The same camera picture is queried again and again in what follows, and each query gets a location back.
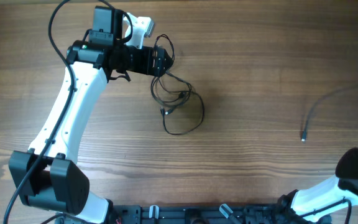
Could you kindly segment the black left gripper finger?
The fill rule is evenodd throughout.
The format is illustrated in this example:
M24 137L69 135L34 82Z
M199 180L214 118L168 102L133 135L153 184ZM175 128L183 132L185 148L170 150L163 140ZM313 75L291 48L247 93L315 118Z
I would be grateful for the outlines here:
M162 62L173 62L173 58L168 54L164 48L158 49L158 59Z
M165 58L161 61L160 66L160 74L164 75L167 71L170 70L170 68L173 66L174 60L170 58Z

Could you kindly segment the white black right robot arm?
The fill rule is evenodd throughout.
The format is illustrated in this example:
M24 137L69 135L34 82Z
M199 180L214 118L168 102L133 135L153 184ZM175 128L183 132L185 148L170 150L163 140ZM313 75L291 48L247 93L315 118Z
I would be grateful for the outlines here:
M333 212L358 206L358 148L348 150L339 160L335 173L309 189L295 190L290 196L291 220L318 222Z

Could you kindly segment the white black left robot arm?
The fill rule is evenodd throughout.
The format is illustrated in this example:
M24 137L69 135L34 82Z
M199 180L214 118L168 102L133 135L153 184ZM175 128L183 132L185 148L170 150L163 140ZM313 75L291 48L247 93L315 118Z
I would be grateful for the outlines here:
M158 46L146 47L154 22L103 2L94 9L93 26L61 55L65 77L52 110L26 152L15 151L9 170L12 199L54 211L57 218L83 223L119 223L112 201L90 191L77 166L79 145L91 112L112 73L161 77L173 58Z

